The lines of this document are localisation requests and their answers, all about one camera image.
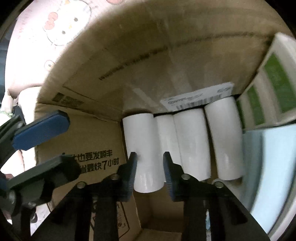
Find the white paper tube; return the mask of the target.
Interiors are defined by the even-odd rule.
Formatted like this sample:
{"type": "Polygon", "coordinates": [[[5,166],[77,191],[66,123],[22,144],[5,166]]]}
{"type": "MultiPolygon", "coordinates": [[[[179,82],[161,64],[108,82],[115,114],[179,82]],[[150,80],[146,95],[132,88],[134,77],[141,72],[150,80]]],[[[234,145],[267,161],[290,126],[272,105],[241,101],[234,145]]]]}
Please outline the white paper tube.
{"type": "Polygon", "coordinates": [[[137,154],[134,190],[152,193],[164,186],[164,168],[160,151],[158,127],[153,114],[140,113],[123,119],[127,153],[137,154]]]}

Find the pale blue flat packet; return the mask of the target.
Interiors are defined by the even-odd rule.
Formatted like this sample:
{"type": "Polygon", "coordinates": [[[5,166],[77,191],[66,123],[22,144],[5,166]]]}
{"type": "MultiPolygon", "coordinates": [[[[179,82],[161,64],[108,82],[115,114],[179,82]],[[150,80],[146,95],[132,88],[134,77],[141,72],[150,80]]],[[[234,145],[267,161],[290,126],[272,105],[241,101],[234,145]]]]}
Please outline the pale blue flat packet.
{"type": "Polygon", "coordinates": [[[295,177],[295,125],[246,131],[243,204],[270,233],[287,202],[295,177]]]}

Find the white shipping label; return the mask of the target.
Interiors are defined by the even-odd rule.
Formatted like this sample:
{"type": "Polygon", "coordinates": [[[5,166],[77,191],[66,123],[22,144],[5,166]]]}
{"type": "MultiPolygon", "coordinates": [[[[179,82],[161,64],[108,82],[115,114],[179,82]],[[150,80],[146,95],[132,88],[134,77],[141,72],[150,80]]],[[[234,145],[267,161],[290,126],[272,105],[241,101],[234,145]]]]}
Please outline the white shipping label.
{"type": "Polygon", "coordinates": [[[207,105],[232,95],[234,84],[226,82],[193,92],[162,99],[160,103],[170,112],[207,105]]]}

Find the pink Hello Kitty blanket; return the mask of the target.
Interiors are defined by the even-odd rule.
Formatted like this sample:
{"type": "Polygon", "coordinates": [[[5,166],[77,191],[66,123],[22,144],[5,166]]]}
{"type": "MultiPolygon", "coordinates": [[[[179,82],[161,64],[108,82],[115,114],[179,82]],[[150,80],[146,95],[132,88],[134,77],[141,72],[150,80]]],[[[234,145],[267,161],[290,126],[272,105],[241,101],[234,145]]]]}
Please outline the pink Hello Kitty blanket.
{"type": "Polygon", "coordinates": [[[33,1],[13,24],[4,80],[8,103],[21,109],[25,123],[34,121],[37,96],[68,44],[96,14],[121,1],[33,1]]]}

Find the green white small box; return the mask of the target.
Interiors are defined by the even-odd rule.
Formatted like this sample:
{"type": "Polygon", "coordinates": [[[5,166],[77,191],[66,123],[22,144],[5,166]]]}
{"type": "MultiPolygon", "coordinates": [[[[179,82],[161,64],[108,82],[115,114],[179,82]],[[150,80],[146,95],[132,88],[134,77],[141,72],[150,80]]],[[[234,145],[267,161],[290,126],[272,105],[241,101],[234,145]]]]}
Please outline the green white small box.
{"type": "Polygon", "coordinates": [[[295,39],[276,33],[256,75],[237,99],[244,130],[295,121],[295,39]]]}

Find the brown cardboard box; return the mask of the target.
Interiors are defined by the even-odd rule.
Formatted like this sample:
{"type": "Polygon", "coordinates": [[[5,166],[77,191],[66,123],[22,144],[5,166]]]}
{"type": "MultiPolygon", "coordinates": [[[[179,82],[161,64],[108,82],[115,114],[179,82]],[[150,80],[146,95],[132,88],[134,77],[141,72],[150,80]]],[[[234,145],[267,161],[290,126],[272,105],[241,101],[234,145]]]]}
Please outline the brown cardboard box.
{"type": "MultiPolygon", "coordinates": [[[[35,108],[38,118],[59,109],[71,121],[66,133],[36,147],[37,162],[66,154],[81,168],[76,181],[54,190],[53,209],[77,183],[101,182],[127,162],[123,119],[140,113],[155,119],[202,109],[211,158],[203,182],[232,188],[217,174],[206,105],[170,112],[160,101],[232,82],[238,109],[278,32],[294,38],[265,1],[124,1],[96,14],[49,72],[35,108]]],[[[242,128],[242,150],[246,131],[253,130],[242,128]]],[[[130,200],[117,203],[117,228],[118,240],[182,240],[183,203],[171,201],[165,185],[139,193],[133,184],[130,200]]]]}

